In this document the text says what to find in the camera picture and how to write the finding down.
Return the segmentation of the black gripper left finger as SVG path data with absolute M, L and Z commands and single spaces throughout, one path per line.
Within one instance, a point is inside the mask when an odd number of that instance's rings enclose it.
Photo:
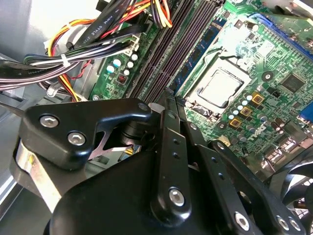
M 186 138 L 176 98 L 137 98 L 37 105 L 24 111 L 13 164 L 18 183 L 31 184 L 53 214 L 74 186 L 133 157 L 156 154 L 151 212 L 176 228 L 192 212 Z

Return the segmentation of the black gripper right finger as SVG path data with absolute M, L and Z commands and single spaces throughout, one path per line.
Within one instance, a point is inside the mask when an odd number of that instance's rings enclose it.
M 304 235 L 306 229 L 220 140 L 205 141 L 200 128 L 187 121 L 183 101 L 176 99 L 187 147 L 215 209 L 221 235 Z

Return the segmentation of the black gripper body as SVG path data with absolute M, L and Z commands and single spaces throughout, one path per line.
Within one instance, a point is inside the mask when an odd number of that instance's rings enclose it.
M 49 222 L 50 235 L 225 235 L 227 225 L 189 169 L 192 212 L 176 228 L 163 226 L 150 200 L 157 156 L 138 153 L 71 188 Z

